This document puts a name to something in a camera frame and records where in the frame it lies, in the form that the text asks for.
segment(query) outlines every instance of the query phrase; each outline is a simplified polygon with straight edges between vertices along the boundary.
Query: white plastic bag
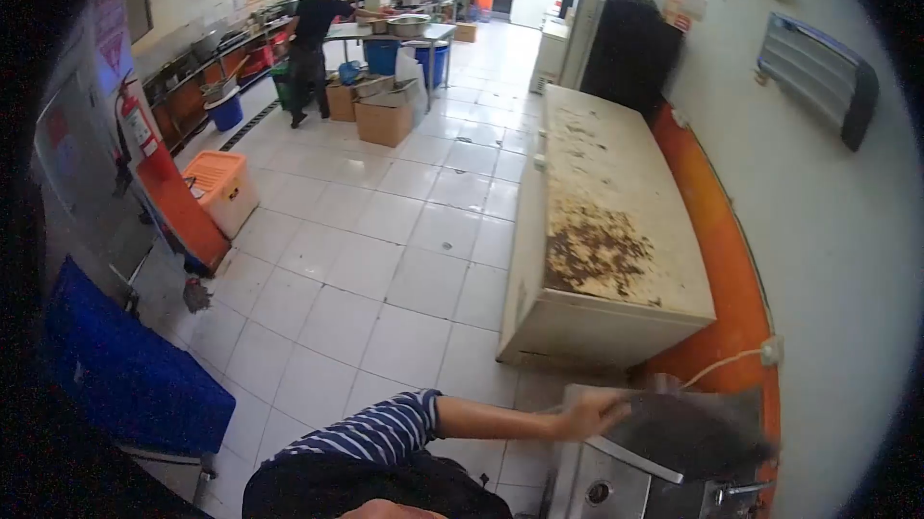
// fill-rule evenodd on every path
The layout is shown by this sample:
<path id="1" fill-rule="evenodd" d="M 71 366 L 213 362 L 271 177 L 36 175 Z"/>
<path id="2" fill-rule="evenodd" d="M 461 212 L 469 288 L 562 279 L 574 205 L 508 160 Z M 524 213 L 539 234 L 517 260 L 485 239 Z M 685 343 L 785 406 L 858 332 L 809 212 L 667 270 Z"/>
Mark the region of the white plastic bag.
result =
<path id="1" fill-rule="evenodd" d="M 417 83 L 411 88 L 411 104 L 414 111 L 414 128 L 416 128 L 427 113 L 427 87 L 423 83 L 423 66 L 414 57 L 413 48 L 408 46 L 399 48 L 398 59 L 395 61 L 395 80 L 403 82 L 413 78 L 417 79 Z"/>

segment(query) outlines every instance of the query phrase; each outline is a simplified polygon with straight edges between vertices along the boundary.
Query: fire extinguisher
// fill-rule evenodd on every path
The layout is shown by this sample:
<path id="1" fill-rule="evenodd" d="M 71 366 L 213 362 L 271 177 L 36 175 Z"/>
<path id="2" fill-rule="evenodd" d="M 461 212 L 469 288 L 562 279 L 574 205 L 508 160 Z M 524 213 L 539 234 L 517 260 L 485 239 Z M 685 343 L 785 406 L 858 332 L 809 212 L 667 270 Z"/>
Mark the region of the fire extinguisher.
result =
<path id="1" fill-rule="evenodd" d="M 123 162 L 127 165 L 131 160 L 123 134 L 124 125 L 124 129 L 128 130 L 139 148 L 141 148 L 143 156 L 138 166 L 139 170 L 154 171 L 159 179 L 167 180 L 170 170 L 175 170 L 176 167 L 167 152 L 167 148 L 157 140 L 157 135 L 141 106 L 141 102 L 128 91 L 128 87 L 135 82 L 137 82 L 136 79 L 128 80 L 128 74 L 126 74 L 122 78 L 122 83 L 119 84 L 118 95 L 115 97 L 115 122 L 122 154 L 121 157 L 117 157 L 116 162 Z"/>

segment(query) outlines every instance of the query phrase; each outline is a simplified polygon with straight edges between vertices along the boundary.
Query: man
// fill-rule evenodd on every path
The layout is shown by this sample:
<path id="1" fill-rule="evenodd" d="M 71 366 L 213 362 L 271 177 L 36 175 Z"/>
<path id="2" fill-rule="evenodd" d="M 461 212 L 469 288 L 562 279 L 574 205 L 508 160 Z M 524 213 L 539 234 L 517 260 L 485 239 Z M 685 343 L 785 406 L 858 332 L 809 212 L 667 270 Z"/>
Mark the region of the man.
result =
<path id="1" fill-rule="evenodd" d="M 629 392 L 584 392 L 557 415 L 523 413 L 428 389 L 402 392 L 313 431 L 264 461 L 244 491 L 243 517 L 510 519 L 506 503 L 435 439 L 580 442 L 629 414 Z"/>
<path id="2" fill-rule="evenodd" d="M 331 109 L 327 104 L 324 89 L 324 37 L 331 28 L 334 17 L 351 17 L 359 12 L 367 17 L 385 17 L 379 12 L 356 8 L 341 0 L 301 0 L 295 10 L 295 17 L 285 28 L 295 39 L 289 42 L 289 84 L 292 94 L 292 127 L 296 128 L 305 119 L 302 109 L 308 103 L 308 87 L 314 84 L 318 97 L 321 118 L 328 118 Z"/>

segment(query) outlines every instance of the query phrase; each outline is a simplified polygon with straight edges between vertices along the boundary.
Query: sink faucet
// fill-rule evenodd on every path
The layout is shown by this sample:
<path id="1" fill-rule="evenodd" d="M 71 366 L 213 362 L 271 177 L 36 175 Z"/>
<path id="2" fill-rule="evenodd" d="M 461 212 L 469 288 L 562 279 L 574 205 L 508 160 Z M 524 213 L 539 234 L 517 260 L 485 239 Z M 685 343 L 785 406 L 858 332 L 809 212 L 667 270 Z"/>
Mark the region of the sink faucet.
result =
<path id="1" fill-rule="evenodd" d="M 772 485 L 773 481 L 762 481 L 760 483 L 751 483 L 750 485 L 726 485 L 715 491 L 715 504 L 722 505 L 722 502 L 728 497 L 765 490 Z"/>

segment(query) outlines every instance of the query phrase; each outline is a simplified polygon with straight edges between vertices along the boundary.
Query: hand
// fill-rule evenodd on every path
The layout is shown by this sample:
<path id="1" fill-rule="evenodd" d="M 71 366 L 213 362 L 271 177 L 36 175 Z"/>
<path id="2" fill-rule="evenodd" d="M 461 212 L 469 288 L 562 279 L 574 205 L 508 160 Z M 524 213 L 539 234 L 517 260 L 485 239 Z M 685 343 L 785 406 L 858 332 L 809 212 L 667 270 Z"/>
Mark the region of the hand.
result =
<path id="1" fill-rule="evenodd" d="M 631 392 L 616 389 L 584 391 L 576 403 L 556 416 L 555 439 L 576 443 L 606 432 L 632 412 L 630 396 Z"/>

